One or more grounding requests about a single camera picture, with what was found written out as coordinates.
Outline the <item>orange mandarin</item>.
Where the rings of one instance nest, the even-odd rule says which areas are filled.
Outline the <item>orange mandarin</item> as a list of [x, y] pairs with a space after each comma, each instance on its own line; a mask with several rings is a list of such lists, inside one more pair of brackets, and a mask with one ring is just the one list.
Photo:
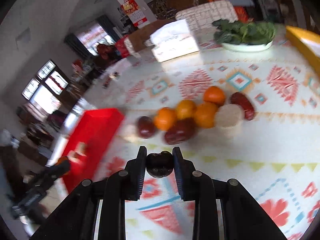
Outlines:
[[153, 123], [157, 129], [167, 131], [175, 124], [176, 120], [176, 111], [170, 107], [163, 107], [157, 111]]
[[211, 102], [218, 106], [225, 104], [226, 96], [224, 91], [217, 86], [210, 86], [203, 94], [203, 100], [205, 102]]
[[196, 107], [194, 120], [200, 128], [213, 128], [215, 126], [215, 115], [218, 111], [216, 104], [203, 102]]
[[64, 174], [67, 174], [71, 169], [71, 163], [70, 163], [69, 159], [66, 156], [61, 157], [57, 161], [55, 166], [56, 166], [56, 169], [57, 169], [57, 174], [60, 177], [63, 176]]

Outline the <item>dark cherry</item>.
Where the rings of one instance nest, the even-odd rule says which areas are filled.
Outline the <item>dark cherry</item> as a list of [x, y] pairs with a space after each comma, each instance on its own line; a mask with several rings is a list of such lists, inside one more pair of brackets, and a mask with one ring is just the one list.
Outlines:
[[174, 156], [168, 151], [150, 153], [145, 160], [148, 174], [157, 179], [169, 176], [174, 169], [174, 165]]

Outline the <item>small white cake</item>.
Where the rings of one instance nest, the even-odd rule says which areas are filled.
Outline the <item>small white cake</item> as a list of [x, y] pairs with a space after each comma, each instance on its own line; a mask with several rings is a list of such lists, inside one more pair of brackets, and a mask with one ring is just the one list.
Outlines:
[[128, 142], [136, 142], [139, 139], [137, 128], [133, 124], [125, 125], [120, 133], [121, 137]]

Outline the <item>dark red jujube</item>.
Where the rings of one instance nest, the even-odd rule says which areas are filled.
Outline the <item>dark red jujube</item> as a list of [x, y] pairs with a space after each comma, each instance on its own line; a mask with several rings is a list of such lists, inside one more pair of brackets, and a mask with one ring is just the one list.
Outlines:
[[255, 117], [255, 107], [251, 101], [241, 92], [235, 92], [230, 97], [231, 104], [238, 105], [244, 112], [244, 118], [251, 121]]
[[143, 139], [148, 139], [155, 135], [156, 126], [149, 116], [141, 116], [137, 121], [138, 135]]
[[168, 145], [176, 145], [191, 139], [196, 134], [196, 123], [193, 118], [178, 120], [164, 134], [164, 141]]

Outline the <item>large white puffed cake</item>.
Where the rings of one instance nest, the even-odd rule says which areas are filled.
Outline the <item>large white puffed cake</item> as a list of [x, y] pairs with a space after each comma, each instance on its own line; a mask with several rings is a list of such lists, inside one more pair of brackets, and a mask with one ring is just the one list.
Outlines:
[[244, 121], [243, 109], [235, 104], [223, 105], [215, 114], [215, 128], [218, 132], [227, 138], [237, 136]]

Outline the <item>yellowish mandarin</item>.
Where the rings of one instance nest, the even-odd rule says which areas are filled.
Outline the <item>yellowish mandarin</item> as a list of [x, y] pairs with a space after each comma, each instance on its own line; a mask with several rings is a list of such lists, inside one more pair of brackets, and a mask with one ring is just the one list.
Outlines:
[[178, 120], [192, 118], [196, 111], [196, 103], [192, 100], [182, 100], [176, 106], [176, 115]]

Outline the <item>orange mandarin back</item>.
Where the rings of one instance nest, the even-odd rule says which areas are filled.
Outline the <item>orange mandarin back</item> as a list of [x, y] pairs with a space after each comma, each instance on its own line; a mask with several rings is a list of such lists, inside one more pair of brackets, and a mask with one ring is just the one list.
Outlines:
[[203, 100], [205, 102], [211, 102], [218, 106], [225, 104], [226, 96], [224, 91], [217, 86], [210, 86], [203, 94]]

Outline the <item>red tray box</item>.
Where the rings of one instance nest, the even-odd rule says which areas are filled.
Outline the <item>red tray box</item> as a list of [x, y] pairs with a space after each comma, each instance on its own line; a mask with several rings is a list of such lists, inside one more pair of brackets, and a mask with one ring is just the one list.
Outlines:
[[78, 159], [67, 157], [71, 162], [71, 169], [62, 176], [62, 180], [68, 193], [71, 193], [84, 179], [93, 179], [103, 155], [123, 120], [123, 113], [116, 108], [84, 111], [62, 154], [67, 157], [69, 151], [74, 150], [79, 142], [87, 145], [85, 157]]

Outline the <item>patterned tablecloth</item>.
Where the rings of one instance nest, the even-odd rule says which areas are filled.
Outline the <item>patterned tablecloth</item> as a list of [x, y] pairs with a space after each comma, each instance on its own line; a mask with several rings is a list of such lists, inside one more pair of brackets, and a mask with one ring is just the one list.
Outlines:
[[125, 118], [94, 175], [101, 180], [121, 170], [140, 146], [149, 153], [172, 147], [157, 132], [149, 139], [124, 140], [125, 125], [174, 108], [184, 99], [200, 104], [210, 86], [226, 96], [244, 93], [255, 117], [232, 138], [200, 128], [180, 144], [183, 156], [214, 179], [235, 178], [277, 224], [287, 239], [301, 239], [319, 211], [319, 79], [309, 63], [277, 27], [272, 47], [237, 53], [214, 44], [207, 35], [201, 50], [159, 63], [150, 51], [114, 68], [119, 79], [103, 87], [99, 80], [66, 119], [73, 128], [86, 109], [117, 108]]

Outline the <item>small dark objects on table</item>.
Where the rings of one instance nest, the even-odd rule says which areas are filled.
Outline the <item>small dark objects on table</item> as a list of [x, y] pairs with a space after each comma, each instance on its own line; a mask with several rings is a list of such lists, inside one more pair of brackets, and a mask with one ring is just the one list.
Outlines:
[[118, 72], [112, 72], [111, 74], [109, 74], [107, 76], [107, 78], [106, 78], [106, 80], [105, 80], [105, 82], [103, 84], [103, 87], [107, 88], [112, 81], [117, 80], [117, 79], [119, 79], [119, 73]]

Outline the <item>white plate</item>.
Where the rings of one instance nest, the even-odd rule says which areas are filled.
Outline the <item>white plate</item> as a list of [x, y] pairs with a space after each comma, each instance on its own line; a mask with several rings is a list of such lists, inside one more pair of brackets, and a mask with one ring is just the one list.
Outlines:
[[258, 45], [247, 45], [247, 44], [230, 44], [222, 43], [221, 46], [227, 50], [243, 52], [243, 53], [256, 53], [269, 49], [272, 46], [273, 42], [268, 44], [258, 44]]

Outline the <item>white tissue box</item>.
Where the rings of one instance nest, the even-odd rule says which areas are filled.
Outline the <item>white tissue box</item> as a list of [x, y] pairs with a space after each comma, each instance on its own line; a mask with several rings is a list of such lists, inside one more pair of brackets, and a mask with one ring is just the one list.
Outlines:
[[160, 63], [200, 51], [186, 20], [164, 25], [150, 35], [150, 41], [154, 45], [151, 51]]

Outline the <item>brown chair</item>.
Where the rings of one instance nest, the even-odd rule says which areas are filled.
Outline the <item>brown chair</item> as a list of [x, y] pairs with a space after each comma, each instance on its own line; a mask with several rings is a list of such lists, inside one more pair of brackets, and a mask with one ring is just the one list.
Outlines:
[[174, 22], [173, 19], [166, 19], [166, 20], [156, 20], [141, 29], [138, 29], [131, 33], [124, 39], [124, 46], [129, 52], [130, 55], [135, 57], [139, 57], [138, 53], [149, 46], [152, 46], [150, 42], [150, 35], [153, 34], [155, 31], [160, 29], [166, 24]]

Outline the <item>green leafy vegetables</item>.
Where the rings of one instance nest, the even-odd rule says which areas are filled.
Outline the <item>green leafy vegetables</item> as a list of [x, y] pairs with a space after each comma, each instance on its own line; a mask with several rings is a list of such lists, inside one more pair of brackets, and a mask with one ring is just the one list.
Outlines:
[[276, 35], [276, 27], [271, 22], [230, 22], [220, 19], [212, 25], [217, 29], [214, 40], [219, 43], [260, 45], [273, 41]]

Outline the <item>gold box lid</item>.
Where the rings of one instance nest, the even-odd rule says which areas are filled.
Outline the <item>gold box lid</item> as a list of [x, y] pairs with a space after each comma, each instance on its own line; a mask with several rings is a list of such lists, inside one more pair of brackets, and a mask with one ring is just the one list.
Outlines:
[[307, 59], [319, 77], [319, 35], [306, 29], [286, 26], [286, 37]]

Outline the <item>white patterned chair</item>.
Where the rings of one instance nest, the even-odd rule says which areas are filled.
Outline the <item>white patterned chair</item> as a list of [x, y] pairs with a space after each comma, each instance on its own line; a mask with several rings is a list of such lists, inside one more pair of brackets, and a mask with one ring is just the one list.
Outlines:
[[238, 16], [230, 1], [219, 0], [181, 10], [175, 19], [186, 20], [190, 30], [200, 30], [213, 27], [212, 23], [217, 20], [237, 21]]

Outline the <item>red wall calendar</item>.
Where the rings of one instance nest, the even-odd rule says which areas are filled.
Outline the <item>red wall calendar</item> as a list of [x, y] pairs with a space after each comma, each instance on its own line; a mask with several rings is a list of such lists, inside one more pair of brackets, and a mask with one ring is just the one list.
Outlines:
[[144, 12], [142, 12], [135, 0], [124, 0], [121, 8], [135, 27], [140, 29], [148, 23]]

